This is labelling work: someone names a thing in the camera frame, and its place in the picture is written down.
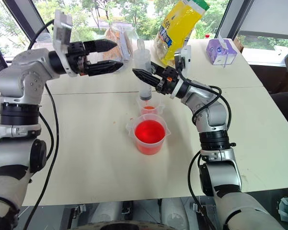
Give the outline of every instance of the snack bag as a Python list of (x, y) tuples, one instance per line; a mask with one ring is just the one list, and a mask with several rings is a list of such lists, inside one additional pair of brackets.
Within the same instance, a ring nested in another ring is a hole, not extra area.
[(195, 23), (209, 5), (204, 0), (180, 0), (162, 22), (154, 47), (165, 65), (174, 65), (174, 54), (188, 43)]

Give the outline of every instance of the red liquid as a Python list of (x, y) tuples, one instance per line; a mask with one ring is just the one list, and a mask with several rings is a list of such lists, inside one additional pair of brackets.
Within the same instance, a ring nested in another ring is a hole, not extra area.
[[(137, 126), (137, 128), (135, 129), (135, 135), (140, 141), (148, 144), (153, 144), (161, 141), (164, 138), (165, 130), (159, 122), (147, 120), (141, 122)], [(143, 145), (141, 145), (141, 143), (136, 143), (136, 146), (138, 150), (143, 154), (153, 155), (161, 149), (162, 143), (154, 148), (144, 147)]]
[(154, 109), (154, 107), (153, 106), (146, 106), (146, 107), (144, 107), (144, 109)]

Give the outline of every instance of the tissue box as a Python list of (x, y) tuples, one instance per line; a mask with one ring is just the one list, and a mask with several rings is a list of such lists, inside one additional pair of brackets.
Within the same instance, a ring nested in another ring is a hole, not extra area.
[(213, 65), (224, 65), (225, 61), (226, 65), (229, 65), (234, 61), (237, 55), (237, 52), (232, 48), (230, 42), (226, 39), (224, 39), (224, 42), (226, 43), (228, 50), (221, 46), (219, 39), (209, 40), (206, 52)]

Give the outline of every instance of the white plastic container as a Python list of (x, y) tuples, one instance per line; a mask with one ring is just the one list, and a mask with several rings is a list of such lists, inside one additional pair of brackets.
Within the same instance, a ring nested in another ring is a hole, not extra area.
[(177, 230), (189, 230), (188, 216), (180, 198), (162, 199), (161, 223)]
[(99, 203), (91, 219), (91, 223), (120, 220), (123, 202)]
[(165, 108), (165, 105), (161, 102), (160, 97), (153, 96), (147, 101), (141, 100), (140, 97), (136, 98), (136, 101), (139, 105), (140, 113), (143, 114), (157, 114), (160, 115)]
[[(145, 143), (136, 136), (135, 131), (138, 125), (148, 120), (157, 121), (164, 128), (165, 134), (164, 134), (164, 137), (160, 141), (155, 142), (155, 143)], [(159, 150), (162, 147), (163, 141), (165, 140), (165, 137), (171, 134), (165, 120), (156, 114), (141, 115), (137, 119), (129, 122), (126, 125), (126, 129), (129, 131), (129, 136), (133, 138), (138, 150), (145, 155), (154, 155), (157, 152), (159, 152)]]

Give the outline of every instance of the black cable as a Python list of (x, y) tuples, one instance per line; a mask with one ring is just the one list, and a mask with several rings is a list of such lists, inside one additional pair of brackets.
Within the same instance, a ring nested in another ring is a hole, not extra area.
[(57, 109), (56, 109), (56, 105), (55, 105), (55, 103), (54, 103), (53, 97), (52, 97), (52, 95), (51, 95), (51, 93), (50, 93), (50, 91), (49, 91), (49, 88), (48, 88), (47, 84), (45, 84), (45, 88), (46, 88), (46, 90), (47, 90), (47, 92), (48, 92), (48, 94), (49, 94), (49, 97), (50, 97), (50, 99), (51, 99), (52, 106), (53, 106), (54, 117), (55, 117), (55, 120), (56, 120), (57, 142), (56, 142), (56, 148), (55, 148), (55, 151), (54, 151), (53, 159), (52, 159), (52, 162), (51, 162), (51, 165), (50, 165), (50, 168), (49, 168), (49, 171), (48, 171), (48, 174), (47, 174), (45, 183), (44, 183), (44, 187), (43, 187), (43, 189), (42, 189), (41, 194), (39, 195), (39, 198), (38, 198), (36, 204), (34, 205), (32, 211), (31, 211), (31, 213), (30, 213), (30, 215), (29, 215), (26, 223), (25, 223), (24, 230), (27, 230), (27, 228), (28, 228), (28, 226), (29, 226), (29, 224), (30, 224), (31, 219), (32, 219), (32, 217), (33, 217), (33, 215), (34, 215), (34, 213), (35, 213), (35, 211), (36, 211), (36, 209), (37, 209), (37, 207), (38, 207), (41, 199), (43, 198), (43, 195), (44, 195), (44, 193), (45, 193), (45, 191), (46, 191), (46, 188), (47, 188), (47, 185), (48, 185), (50, 176), (51, 176), (51, 172), (52, 172), (54, 163), (55, 163), (56, 158), (57, 158), (57, 155), (58, 155), (58, 150), (59, 150), (59, 121), (58, 121)]
[(30, 42), (30, 44), (29, 44), (29, 46), (28, 46), (28, 50), (29, 50), (29, 49), (32, 49), (32, 47), (33, 47), (33, 45), (34, 45), (37, 37), (40, 35), (40, 33), (43, 32), (43, 30), (45, 30), (48, 26), (50, 26), (50, 25), (53, 24), (53, 23), (54, 23), (54, 19), (51, 20), (51, 21), (49, 21), (49, 22), (47, 22), (42, 28), (39, 29), (39, 31), (37, 31), (37, 33), (36, 33), (35, 36), (32, 38), (32, 40), (31, 40), (31, 42)]
[[(208, 108), (209, 106), (211, 106), (214, 102), (216, 102), (219, 98), (221, 98), (221, 100), (225, 103), (226, 107), (227, 107), (227, 110), (228, 110), (228, 122), (227, 122), (227, 130), (229, 129), (230, 127), (230, 123), (231, 123), (231, 108), (230, 108), (230, 105), (228, 103), (228, 101), (222, 96), (222, 90), (217, 87), (217, 86), (209, 86), (210, 88), (212, 89), (217, 89), (218, 92), (215, 92), (214, 90), (211, 90), (209, 88), (206, 88), (202, 85), (198, 85), (198, 84), (195, 84), (193, 82), (191, 82), (191, 80), (189, 79), (186, 79), (183, 75), (182, 75), (182, 72), (181, 72), (181, 69), (178, 68), (178, 74), (180, 76), (180, 78), (186, 82), (187, 84), (189, 84), (190, 86), (193, 86), (195, 88), (199, 88), (199, 89), (202, 89), (202, 90), (206, 90), (210, 93), (213, 93), (214, 95), (216, 95), (216, 97), (211, 101), (209, 102), (208, 104), (204, 105), (203, 107), (201, 107), (199, 110), (197, 110), (193, 116), (192, 116), (192, 122), (196, 125), (196, 115), (198, 115), (201, 111), (203, 111), (204, 109)], [(206, 212), (204, 211), (204, 208), (202, 207), (201, 203), (198, 201), (198, 199), (196, 198), (194, 192), (193, 192), (193, 189), (192, 189), (192, 186), (191, 186), (191, 169), (192, 169), (192, 166), (193, 166), (193, 163), (194, 161), (196, 160), (196, 158), (198, 157), (198, 160), (197, 160), (197, 166), (198, 168), (200, 167), (200, 161), (201, 161), (201, 157), (199, 157), (201, 154), (201, 151), (198, 151), (196, 153), (196, 155), (192, 158), (191, 162), (190, 162), (190, 165), (189, 165), (189, 168), (188, 168), (188, 187), (189, 187), (189, 191), (192, 195), (192, 198), (194, 199), (194, 201), (196, 202), (200, 212), (202, 213), (206, 223), (210, 226), (210, 228), (212, 230), (216, 230), (215, 226), (213, 225), (213, 223), (211, 222), (211, 220), (209, 219), (209, 217), (207, 216)]]
[(197, 159), (197, 167), (200, 168), (200, 165), (201, 165), (201, 156), (199, 156)]
[[(36, 38), (39, 36), (39, 34), (40, 34), (45, 28), (47, 28), (49, 25), (53, 24), (53, 22), (54, 22), (54, 20), (51, 20), (50, 22), (46, 23), (46, 24), (43, 26), (43, 28), (41, 28), (41, 29), (36, 33), (35, 37), (32, 39), (32, 41), (31, 41), (31, 43), (30, 43), (30, 45), (29, 45), (29, 47), (28, 47), (28, 50), (32, 48), (32, 46), (33, 46)], [(38, 198), (36, 204), (34, 205), (32, 211), (31, 211), (31, 213), (30, 213), (30, 215), (29, 215), (29, 217), (28, 217), (28, 219), (27, 219), (27, 221), (26, 221), (26, 223), (25, 223), (25, 225), (24, 225), (24, 230), (27, 230), (27, 229), (28, 229), (28, 226), (29, 226), (29, 224), (30, 224), (30, 221), (31, 221), (31, 219), (32, 219), (32, 217), (33, 217), (33, 215), (34, 215), (34, 213), (35, 213), (35, 211), (36, 211), (36, 209), (37, 209), (40, 201), (42, 200), (42, 198), (43, 198), (43, 196), (44, 196), (44, 193), (45, 193), (45, 191), (46, 191), (48, 182), (49, 182), (49, 180), (50, 180), (50, 176), (51, 176), (51, 172), (52, 172), (54, 163), (55, 163), (56, 158), (57, 158), (57, 155), (58, 155), (58, 150), (59, 150), (59, 121), (58, 121), (57, 109), (56, 109), (56, 105), (55, 105), (55, 102), (54, 102), (54, 100), (53, 100), (52, 94), (50, 93), (50, 90), (49, 90), (47, 84), (45, 84), (45, 88), (46, 88), (46, 90), (47, 90), (47, 92), (48, 92), (48, 94), (49, 94), (49, 97), (50, 97), (51, 103), (52, 103), (52, 107), (53, 107), (53, 112), (54, 112), (54, 117), (55, 117), (55, 122), (56, 122), (57, 142), (56, 142), (56, 148), (55, 148), (55, 150), (54, 150), (53, 159), (52, 159), (50, 168), (49, 168), (49, 170), (48, 170), (48, 174), (47, 174), (47, 177), (46, 177), (46, 180), (45, 180), (45, 183), (44, 183), (42, 192), (41, 192), (41, 194), (39, 195), (39, 198)]]
[(190, 179), (190, 178), (191, 178), (191, 177), (190, 177), (190, 175), (191, 175), (191, 169), (192, 169), (192, 166), (193, 166), (193, 163), (194, 163), (195, 159), (200, 155), (200, 153), (201, 153), (200, 151), (198, 151), (198, 152), (196, 153), (196, 155), (192, 158), (191, 163), (190, 163), (190, 165), (189, 165), (189, 168), (188, 168), (188, 187), (189, 187), (189, 191), (190, 191), (190, 193), (191, 193), (194, 201), (196, 202), (196, 204), (197, 204), (200, 212), (202, 213), (205, 221), (207, 222), (207, 224), (210, 226), (210, 228), (211, 228), (212, 230), (216, 230), (216, 228), (214, 227), (213, 223), (211, 222), (211, 220), (210, 220), (209, 217), (207, 216), (207, 214), (206, 214), (203, 206), (201, 205), (201, 203), (200, 203), (200, 202), (198, 201), (198, 199), (196, 198), (196, 196), (195, 196), (195, 194), (194, 194), (194, 192), (193, 192), (192, 186), (191, 186), (191, 179)]
[(39, 117), (42, 119), (42, 121), (44, 122), (46, 128), (48, 129), (48, 132), (49, 132), (49, 135), (50, 135), (50, 139), (51, 139), (51, 146), (50, 146), (50, 150), (49, 150), (49, 153), (46, 157), (46, 159), (48, 160), (49, 157), (51, 156), (52, 154), (52, 150), (53, 150), (53, 146), (54, 146), (54, 138), (53, 138), (53, 133), (52, 133), (52, 130), (48, 124), (48, 122), (46, 121), (46, 119), (44, 118), (44, 116), (41, 114), (41, 112), (39, 112)]
[(182, 79), (182, 81), (184, 81), (185, 83), (189, 84), (190, 86), (193, 86), (195, 88), (198, 88), (198, 89), (201, 89), (201, 90), (206, 90), (210, 93), (213, 93), (214, 95), (216, 95), (216, 98), (214, 98), (211, 102), (209, 102), (208, 104), (204, 105), (202, 108), (200, 108), (198, 111), (195, 112), (195, 114), (193, 114), (192, 116), (192, 122), (193, 124), (196, 125), (195, 123), (195, 116), (198, 115), (199, 112), (203, 111), (204, 109), (208, 108), (209, 106), (211, 106), (214, 102), (216, 102), (219, 98), (221, 98), (221, 100), (225, 103), (226, 107), (227, 107), (227, 110), (228, 110), (228, 122), (227, 122), (227, 130), (229, 129), (230, 127), (230, 123), (231, 123), (231, 109), (230, 109), (230, 105), (229, 103), (227, 102), (227, 100), (221, 95), (222, 94), (222, 90), (217, 87), (217, 86), (213, 86), (213, 85), (210, 85), (209, 87), (210, 88), (213, 88), (213, 89), (217, 89), (218, 92), (214, 91), (214, 90), (211, 90), (205, 86), (202, 86), (202, 85), (198, 85), (198, 84), (195, 84), (193, 82), (191, 82), (190, 79), (186, 79), (183, 75), (182, 75), (182, 72), (181, 72), (181, 69), (178, 68), (178, 74), (180, 76), (180, 78)]

